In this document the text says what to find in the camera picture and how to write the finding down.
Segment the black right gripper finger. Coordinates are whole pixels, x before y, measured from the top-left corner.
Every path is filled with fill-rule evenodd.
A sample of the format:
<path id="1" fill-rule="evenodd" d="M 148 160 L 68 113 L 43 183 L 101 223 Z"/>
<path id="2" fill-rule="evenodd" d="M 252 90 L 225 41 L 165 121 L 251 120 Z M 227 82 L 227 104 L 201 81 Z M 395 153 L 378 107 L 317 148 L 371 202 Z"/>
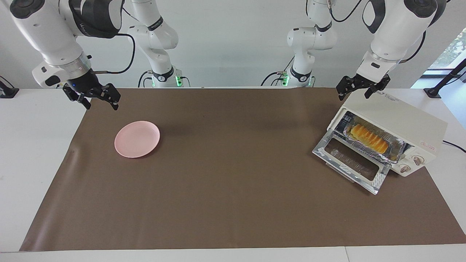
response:
<path id="1" fill-rule="evenodd" d="M 88 101 L 86 96 L 84 96 L 84 94 L 78 94 L 70 87 L 63 87 L 63 91 L 70 101 L 80 103 L 86 108 L 86 110 L 91 108 L 91 103 Z"/>
<path id="2" fill-rule="evenodd" d="M 102 85 L 96 89 L 98 98 L 110 104 L 113 110 L 117 111 L 121 94 L 113 84 Z"/>

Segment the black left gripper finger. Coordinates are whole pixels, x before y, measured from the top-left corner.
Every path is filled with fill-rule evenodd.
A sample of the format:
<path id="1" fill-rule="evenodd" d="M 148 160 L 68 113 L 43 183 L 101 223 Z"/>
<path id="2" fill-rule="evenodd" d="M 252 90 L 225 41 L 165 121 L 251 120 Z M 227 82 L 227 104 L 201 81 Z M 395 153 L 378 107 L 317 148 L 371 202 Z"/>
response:
<path id="1" fill-rule="evenodd" d="M 383 91 L 388 83 L 391 81 L 391 78 L 389 75 L 384 75 L 384 77 L 381 79 L 379 83 L 371 83 L 369 84 L 369 88 L 366 90 L 364 96 L 366 99 L 369 99 L 369 97 L 376 93 L 377 91 Z"/>
<path id="2" fill-rule="evenodd" d="M 343 100 L 347 94 L 352 93 L 354 88 L 354 79 L 350 77 L 343 77 L 336 86 L 339 100 Z"/>

